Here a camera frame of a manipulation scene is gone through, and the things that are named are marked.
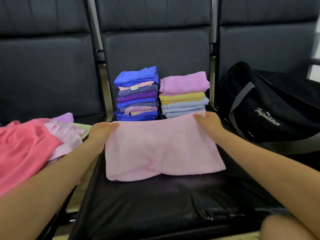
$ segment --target seat backrest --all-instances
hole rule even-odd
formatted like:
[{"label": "seat backrest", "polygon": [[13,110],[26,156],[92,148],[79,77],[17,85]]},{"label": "seat backrest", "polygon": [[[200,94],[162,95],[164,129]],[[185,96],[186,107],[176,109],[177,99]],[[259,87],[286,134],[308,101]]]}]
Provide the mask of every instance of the seat backrest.
[{"label": "seat backrest", "polygon": [[157,66],[159,79],[205,71],[209,78],[211,0],[95,0],[116,110],[122,71]]},{"label": "seat backrest", "polygon": [[239,61],[286,73],[310,61],[320,0],[219,0],[218,9],[217,83]]},{"label": "seat backrest", "polygon": [[0,123],[105,117],[86,0],[0,0]]}]

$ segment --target bag strap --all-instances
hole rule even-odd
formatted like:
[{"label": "bag strap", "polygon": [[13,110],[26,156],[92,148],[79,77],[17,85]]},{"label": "bag strap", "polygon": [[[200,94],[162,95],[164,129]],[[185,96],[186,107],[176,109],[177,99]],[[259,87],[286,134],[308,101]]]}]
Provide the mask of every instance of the bag strap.
[{"label": "bag strap", "polygon": [[[243,139],[248,140],[242,131],[239,129],[235,117],[234,117],[234,110],[239,106],[242,100],[246,97],[246,95],[254,88],[254,84],[252,82],[248,82],[247,85],[238,93],[235,97],[230,113],[229,113],[229,120],[233,127],[235,128],[238,135],[240,135]],[[296,141],[278,141],[278,142],[264,142],[264,143],[251,143],[265,148],[267,150],[276,152],[281,155],[295,155],[295,154],[302,154],[302,153],[310,153],[320,151],[320,132],[311,136],[306,139],[296,140]]]}]

